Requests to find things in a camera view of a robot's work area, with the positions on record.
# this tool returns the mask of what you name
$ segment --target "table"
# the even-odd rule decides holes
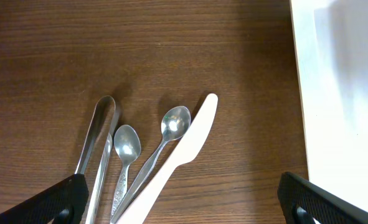
[[[101,96],[141,140],[131,184],[163,114],[194,111],[208,92],[219,96],[209,137],[146,223],[284,223],[280,174],[308,176],[289,1],[0,0],[0,213],[74,172]],[[113,153],[97,223],[120,169]]]

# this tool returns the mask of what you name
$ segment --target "small silver spoon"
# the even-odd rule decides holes
[[[111,207],[111,217],[116,212],[117,207],[127,192],[128,168],[141,154],[141,143],[139,141],[139,137],[130,125],[125,124],[117,129],[113,143],[115,145],[116,152],[123,163],[123,167],[121,168],[120,177],[116,184],[113,204]]]
[[[144,166],[139,171],[133,184],[126,196],[121,201],[115,214],[112,216],[110,223],[116,223],[117,219],[123,214],[124,210],[130,204],[131,200],[135,196],[135,193],[141,187],[141,185],[148,178],[149,174],[152,172],[160,152],[165,147],[169,141],[177,140],[186,133],[191,124],[191,114],[185,106],[177,106],[169,110],[166,115],[164,115],[161,121],[161,133],[163,135],[162,141],[156,151],[152,156],[145,162]]]

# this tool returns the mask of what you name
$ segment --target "dark brown wooden surface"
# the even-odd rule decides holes
[[[209,137],[146,223],[284,223],[280,174],[307,177],[288,0],[0,0],[0,213],[74,172],[101,96],[120,101],[120,124],[141,139],[130,184],[163,114],[193,111],[210,91]],[[120,169],[113,153],[97,223],[109,221]]]

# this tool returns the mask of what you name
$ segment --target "white plastic knife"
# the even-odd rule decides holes
[[[211,93],[207,95],[184,137],[179,141],[158,173],[121,215],[117,224],[140,224],[145,221],[146,216],[148,216],[154,202],[174,170],[179,165],[194,160],[202,149],[213,124],[215,112],[217,111],[217,102],[218,97],[216,94]]]

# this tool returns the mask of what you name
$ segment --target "tongs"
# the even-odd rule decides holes
[[[111,96],[103,96],[99,99],[97,105],[95,106],[94,114],[92,115],[92,120],[90,127],[88,128],[87,136],[85,138],[83,151],[78,162],[75,174],[84,174],[87,168],[88,161],[90,159],[91,153],[93,151],[95,140],[101,132],[102,124],[106,118],[106,109],[108,105],[113,103],[114,113],[111,120],[108,137],[106,139],[105,147],[103,148],[101,162],[99,164],[97,177],[95,178],[94,188],[92,190],[90,206],[88,207],[87,218],[85,220],[86,224],[93,224],[95,217],[97,215],[98,205],[102,193],[103,183],[105,181],[106,170],[108,168],[108,162],[110,158],[110,152],[113,147],[113,135],[116,131],[117,122],[119,120],[121,110],[118,105],[116,105],[115,100]]]

